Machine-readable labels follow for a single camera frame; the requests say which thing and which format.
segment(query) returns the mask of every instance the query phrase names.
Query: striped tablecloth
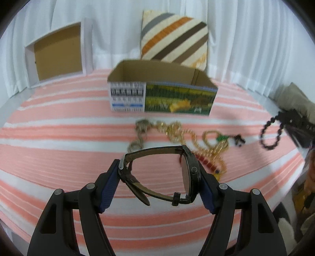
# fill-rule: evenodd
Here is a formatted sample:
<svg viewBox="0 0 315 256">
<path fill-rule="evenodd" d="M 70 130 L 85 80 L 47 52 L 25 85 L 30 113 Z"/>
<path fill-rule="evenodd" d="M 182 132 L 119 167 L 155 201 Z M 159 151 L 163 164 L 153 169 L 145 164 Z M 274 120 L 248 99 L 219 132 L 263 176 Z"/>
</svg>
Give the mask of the striped tablecloth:
<svg viewBox="0 0 315 256">
<path fill-rule="evenodd" d="M 168 113 L 113 113 L 107 91 L 109 70 L 36 89 L 8 119 L 0 133 L 0 219 L 30 241 L 38 218 L 56 188 L 81 189 L 107 171 L 135 139 L 135 121 L 148 118 L 166 123 L 180 121 L 201 140 L 204 130 L 241 133 L 246 144 L 230 143 L 223 154 L 227 173 L 221 182 L 235 190 L 261 190 L 271 208 L 286 195 L 301 173 L 304 160 L 284 134 L 272 151 L 262 149 L 258 137 L 270 119 L 246 91 L 234 84 L 218 83 L 210 116 Z M 267 131 L 273 143 L 278 127 Z M 150 131 L 146 147 L 171 145 L 164 134 Z M 167 165 L 159 168 L 158 164 Z M 172 195 L 184 192 L 179 165 L 158 156 L 139 164 L 134 174 L 153 190 Z M 149 198 L 142 204 L 120 183 L 109 209 L 101 215 L 117 255 L 198 255 L 213 216 L 198 196 L 194 203 L 172 207 Z M 78 211 L 74 212 L 80 250 L 87 254 Z M 231 243 L 236 239 L 240 212 L 235 214 Z"/>
</svg>

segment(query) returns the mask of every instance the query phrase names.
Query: green bead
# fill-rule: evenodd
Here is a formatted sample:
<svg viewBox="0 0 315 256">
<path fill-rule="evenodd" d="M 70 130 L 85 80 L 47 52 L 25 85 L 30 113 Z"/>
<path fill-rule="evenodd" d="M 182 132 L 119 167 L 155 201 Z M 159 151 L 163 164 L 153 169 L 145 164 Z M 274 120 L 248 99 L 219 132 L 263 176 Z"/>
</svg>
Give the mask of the green bead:
<svg viewBox="0 0 315 256">
<path fill-rule="evenodd" d="M 223 141 L 223 140 L 227 140 L 229 138 L 229 136 L 225 136 L 225 135 L 220 135 L 216 138 L 217 142 Z"/>
</svg>

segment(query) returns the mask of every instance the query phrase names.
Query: open cardboard box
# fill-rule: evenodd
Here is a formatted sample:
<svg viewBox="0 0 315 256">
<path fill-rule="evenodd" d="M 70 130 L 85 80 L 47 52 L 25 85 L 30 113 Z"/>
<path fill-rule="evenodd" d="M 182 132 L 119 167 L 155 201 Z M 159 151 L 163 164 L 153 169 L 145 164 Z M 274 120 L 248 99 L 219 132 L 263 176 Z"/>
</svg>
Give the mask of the open cardboard box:
<svg viewBox="0 0 315 256">
<path fill-rule="evenodd" d="M 113 111 L 209 115 L 218 91 L 199 69 L 154 60 L 124 60 L 107 81 Z"/>
</svg>

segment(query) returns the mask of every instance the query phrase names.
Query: curtain fold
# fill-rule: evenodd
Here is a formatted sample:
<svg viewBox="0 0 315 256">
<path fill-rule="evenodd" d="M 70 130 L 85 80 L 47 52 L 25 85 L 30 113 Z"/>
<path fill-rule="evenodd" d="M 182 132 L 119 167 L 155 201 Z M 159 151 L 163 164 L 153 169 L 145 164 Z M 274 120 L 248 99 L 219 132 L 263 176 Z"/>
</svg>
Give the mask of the curtain fold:
<svg viewBox="0 0 315 256">
<path fill-rule="evenodd" d="M 28 84 L 24 47 L 68 23 L 93 20 L 94 68 L 140 58 L 142 12 L 154 9 L 208 24 L 209 76 L 273 97 L 282 83 L 294 14 L 281 0 L 31 0 L 0 38 L 0 86 L 11 97 Z"/>
</svg>

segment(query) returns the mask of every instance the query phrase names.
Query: striped pillow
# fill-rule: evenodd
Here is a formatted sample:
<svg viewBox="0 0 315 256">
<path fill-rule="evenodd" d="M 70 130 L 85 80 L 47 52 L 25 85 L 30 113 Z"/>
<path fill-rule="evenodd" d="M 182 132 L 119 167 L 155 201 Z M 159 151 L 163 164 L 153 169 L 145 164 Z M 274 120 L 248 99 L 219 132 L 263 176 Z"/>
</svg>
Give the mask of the striped pillow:
<svg viewBox="0 0 315 256">
<path fill-rule="evenodd" d="M 207 24 L 190 17 L 159 11 L 144 11 L 141 58 L 176 62 L 205 70 Z"/>
</svg>

